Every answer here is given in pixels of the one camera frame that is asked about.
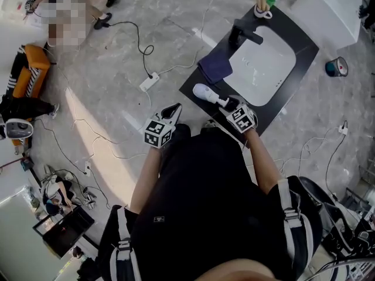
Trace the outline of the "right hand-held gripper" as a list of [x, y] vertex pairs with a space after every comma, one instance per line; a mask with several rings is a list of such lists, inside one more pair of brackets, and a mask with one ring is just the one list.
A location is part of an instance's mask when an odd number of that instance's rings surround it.
[[249, 129], [256, 129], [258, 126], [258, 119], [255, 112], [247, 106], [247, 101], [240, 95], [229, 95], [229, 98], [231, 103], [237, 108], [233, 111], [219, 107], [219, 111], [226, 117], [232, 126], [239, 133], [244, 133]]

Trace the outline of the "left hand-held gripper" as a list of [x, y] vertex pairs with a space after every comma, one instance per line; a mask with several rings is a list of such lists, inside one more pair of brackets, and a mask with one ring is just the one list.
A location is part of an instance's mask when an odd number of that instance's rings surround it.
[[[182, 105], [178, 102], [157, 111], [155, 116], [158, 119], [171, 119], [171, 124], [176, 124], [181, 112]], [[144, 143], [160, 149], [171, 140], [174, 131], [174, 125], [167, 124], [164, 121], [147, 119], [144, 127]]]

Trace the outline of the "white pump bottle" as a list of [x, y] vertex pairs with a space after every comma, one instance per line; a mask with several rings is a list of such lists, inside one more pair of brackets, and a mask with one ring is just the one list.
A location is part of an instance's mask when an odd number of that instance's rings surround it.
[[229, 98], [227, 98], [226, 100], [221, 99], [216, 92], [202, 83], [195, 84], [195, 86], [193, 87], [193, 94], [195, 97], [201, 100], [210, 102], [212, 104], [218, 104], [222, 108], [225, 108], [230, 101]]

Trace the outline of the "person's left forearm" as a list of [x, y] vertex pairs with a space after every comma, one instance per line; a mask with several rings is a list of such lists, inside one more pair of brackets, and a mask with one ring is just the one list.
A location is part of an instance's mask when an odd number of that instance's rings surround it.
[[157, 148], [151, 147], [132, 194], [129, 209], [133, 213], [139, 214], [146, 204], [147, 199], [159, 178], [160, 165], [161, 151]]

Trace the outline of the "long white power strip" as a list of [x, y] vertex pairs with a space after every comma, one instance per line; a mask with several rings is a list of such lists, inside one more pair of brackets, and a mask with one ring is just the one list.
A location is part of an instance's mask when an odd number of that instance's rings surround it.
[[159, 81], [160, 77], [156, 72], [153, 72], [143, 83], [139, 85], [143, 92], [147, 92], [153, 85]]

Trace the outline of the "dark blue folded towel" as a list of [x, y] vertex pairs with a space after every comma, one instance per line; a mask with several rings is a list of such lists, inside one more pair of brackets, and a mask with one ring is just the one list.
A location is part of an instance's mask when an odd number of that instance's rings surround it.
[[209, 84], [216, 84], [233, 73], [228, 57], [221, 50], [204, 56], [197, 66]]

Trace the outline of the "white sink basin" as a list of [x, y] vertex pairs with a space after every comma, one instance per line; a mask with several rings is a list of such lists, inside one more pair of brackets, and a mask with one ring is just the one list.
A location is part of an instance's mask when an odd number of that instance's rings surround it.
[[262, 44], [245, 40], [231, 56], [232, 74], [224, 78], [233, 90], [256, 107], [267, 104], [296, 64], [292, 48], [273, 30], [259, 26]]

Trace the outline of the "black faucet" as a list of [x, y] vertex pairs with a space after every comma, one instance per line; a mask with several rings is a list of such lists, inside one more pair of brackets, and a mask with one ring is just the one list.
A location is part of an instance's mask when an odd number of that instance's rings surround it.
[[256, 28], [257, 26], [251, 20], [235, 19], [229, 35], [229, 43], [233, 47], [239, 47], [245, 40], [249, 40], [261, 45], [263, 38], [255, 33]]

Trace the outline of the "person's black clothing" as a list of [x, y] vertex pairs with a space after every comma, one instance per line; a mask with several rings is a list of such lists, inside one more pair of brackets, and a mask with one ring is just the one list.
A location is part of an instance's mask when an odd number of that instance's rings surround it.
[[322, 239], [300, 179], [268, 194], [218, 127], [177, 124], [139, 214], [114, 206], [100, 242], [103, 281], [297, 281]]

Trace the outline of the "black sink cabinet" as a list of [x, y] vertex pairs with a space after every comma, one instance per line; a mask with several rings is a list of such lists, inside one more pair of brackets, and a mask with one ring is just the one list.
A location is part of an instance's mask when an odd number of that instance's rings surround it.
[[[263, 19], [256, 18], [254, 16], [254, 11], [250, 9], [241, 19], [253, 21], [257, 28], [259, 26], [266, 26], [273, 30], [292, 48], [296, 55], [296, 64], [286, 80], [282, 83], [281, 87], [267, 104], [261, 107], [256, 107], [248, 102], [250, 108], [258, 116], [257, 132], [259, 134], [262, 134], [268, 126], [272, 124], [283, 107], [298, 90], [301, 80], [319, 51], [313, 40], [286, 14], [277, 7], [273, 7], [271, 12], [271, 19]], [[229, 43], [231, 29], [211, 51], [211, 53], [218, 52], [219, 50], [225, 52], [229, 61], [231, 56], [240, 47], [233, 47]], [[212, 89], [222, 98], [226, 98], [229, 95], [239, 95], [227, 83], [225, 83], [224, 79], [213, 85]]]

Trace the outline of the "blue trash bin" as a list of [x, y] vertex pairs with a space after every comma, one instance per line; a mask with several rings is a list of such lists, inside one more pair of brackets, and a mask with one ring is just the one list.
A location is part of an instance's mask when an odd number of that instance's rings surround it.
[[325, 72], [329, 77], [346, 77], [348, 71], [347, 62], [343, 57], [337, 57], [325, 64]]

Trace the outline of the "black office chair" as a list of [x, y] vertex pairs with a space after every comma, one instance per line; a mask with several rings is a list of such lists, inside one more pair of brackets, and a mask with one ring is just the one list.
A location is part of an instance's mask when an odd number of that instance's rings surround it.
[[334, 202], [314, 181], [306, 177], [301, 177], [300, 181], [318, 207], [325, 250], [338, 259], [375, 257], [375, 227], [341, 203]]

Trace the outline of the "white box cabinet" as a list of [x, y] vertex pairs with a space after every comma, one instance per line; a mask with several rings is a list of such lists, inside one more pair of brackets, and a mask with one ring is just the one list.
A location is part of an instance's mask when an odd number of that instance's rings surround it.
[[339, 50], [358, 41], [361, 4], [362, 0], [296, 0], [291, 13], [319, 45]]

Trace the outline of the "white grey handheld device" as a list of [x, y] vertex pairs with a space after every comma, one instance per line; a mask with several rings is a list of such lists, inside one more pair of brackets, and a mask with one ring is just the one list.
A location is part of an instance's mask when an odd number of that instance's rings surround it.
[[12, 118], [5, 122], [5, 135], [9, 139], [29, 138], [33, 130], [33, 125], [24, 119]]

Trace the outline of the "black monitor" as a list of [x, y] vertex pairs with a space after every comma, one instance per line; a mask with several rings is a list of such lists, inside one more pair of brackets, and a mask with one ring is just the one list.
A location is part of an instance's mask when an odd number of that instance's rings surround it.
[[51, 217], [48, 215], [39, 221], [33, 226], [33, 230], [42, 237], [43, 243], [60, 259], [95, 223], [95, 220], [81, 206], [78, 206], [58, 222], [53, 223], [49, 230], [41, 233], [38, 228]]

